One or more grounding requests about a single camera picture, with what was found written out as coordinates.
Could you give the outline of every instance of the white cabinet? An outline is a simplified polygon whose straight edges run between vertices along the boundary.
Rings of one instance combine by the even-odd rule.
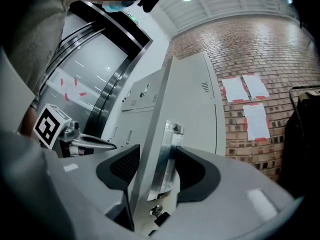
[[[153,112],[153,109],[122,112],[115,125],[111,142],[118,148],[138,144],[142,152]]]
[[[121,110],[128,111],[154,107],[164,72],[164,69],[158,70],[135,82]]]
[[[139,144],[142,152],[148,131],[156,129],[152,146],[160,146],[169,120],[184,127],[183,146],[224,156],[224,109],[208,56],[173,58],[168,67],[133,84],[111,142],[118,147]],[[153,111],[157,118],[151,121]]]

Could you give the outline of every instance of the locker handle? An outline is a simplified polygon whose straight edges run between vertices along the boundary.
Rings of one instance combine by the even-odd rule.
[[[140,98],[142,98],[142,96],[144,96],[144,95],[146,94],[146,92],[147,92],[147,90],[148,90],[148,88],[149,88],[149,85],[150,85],[150,83],[148,83],[148,84],[146,85],[146,87],[145,87],[145,89],[144,89],[144,92],[141,92],[141,93],[140,93]]]
[[[129,145],[131,134],[132,134],[132,130],[129,130],[129,134],[128,134],[128,137],[126,138],[126,142],[125,142],[126,145]]]
[[[112,137],[116,136],[117,129],[118,129],[118,126],[114,129],[114,132],[113,132],[113,136],[112,136]]]

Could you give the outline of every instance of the brick wall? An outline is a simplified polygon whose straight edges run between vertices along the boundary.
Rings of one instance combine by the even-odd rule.
[[[293,113],[288,87],[320,84],[320,64],[315,50],[309,36],[292,21],[274,16],[237,16],[211,21],[179,34],[171,41],[163,65],[172,55],[183,59],[205,51],[221,90],[225,77],[259,73],[270,97],[262,101],[250,98],[250,102],[263,102],[270,121],[270,139],[267,142],[248,141],[243,104],[228,103],[221,91],[225,155],[250,163],[277,181],[285,125]]]

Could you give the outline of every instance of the black mesh panel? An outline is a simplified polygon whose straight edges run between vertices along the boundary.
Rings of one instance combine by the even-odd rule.
[[[206,174],[202,164],[179,150],[176,150],[175,168],[180,177],[180,191],[197,184]]]
[[[139,167],[139,160],[140,150],[137,149],[112,163],[110,171],[129,184]]]

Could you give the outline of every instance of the face mask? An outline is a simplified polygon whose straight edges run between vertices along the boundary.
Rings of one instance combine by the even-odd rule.
[[[108,13],[116,13],[116,12],[121,12],[126,8],[125,6],[112,6],[112,5],[106,5],[103,6],[103,9],[105,9],[106,12]]]

